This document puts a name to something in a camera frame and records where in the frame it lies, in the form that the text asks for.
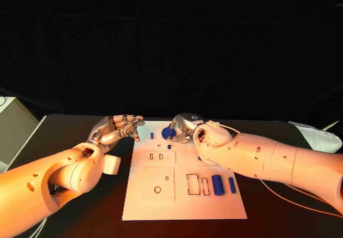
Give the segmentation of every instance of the black backdrop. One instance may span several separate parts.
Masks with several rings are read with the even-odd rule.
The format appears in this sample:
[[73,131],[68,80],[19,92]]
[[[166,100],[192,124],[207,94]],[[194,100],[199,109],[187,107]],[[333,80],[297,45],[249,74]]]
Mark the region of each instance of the black backdrop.
[[49,113],[324,126],[343,108],[330,1],[3,1],[0,92]]

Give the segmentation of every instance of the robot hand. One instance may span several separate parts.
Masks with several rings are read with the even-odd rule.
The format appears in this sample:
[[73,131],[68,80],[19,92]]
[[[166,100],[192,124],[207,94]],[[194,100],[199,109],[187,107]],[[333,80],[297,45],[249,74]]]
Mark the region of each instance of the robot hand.
[[[105,117],[86,143],[0,174],[0,237],[13,237],[95,187],[101,174],[117,174],[119,158],[105,153],[122,137],[138,142],[143,117]],[[57,186],[49,191],[47,182]]]
[[[174,125],[183,133],[176,136]],[[258,135],[204,122],[196,114],[179,114],[163,130],[166,140],[193,142],[200,160],[219,164],[253,179],[282,182],[313,194],[343,214],[343,155],[290,146]]]

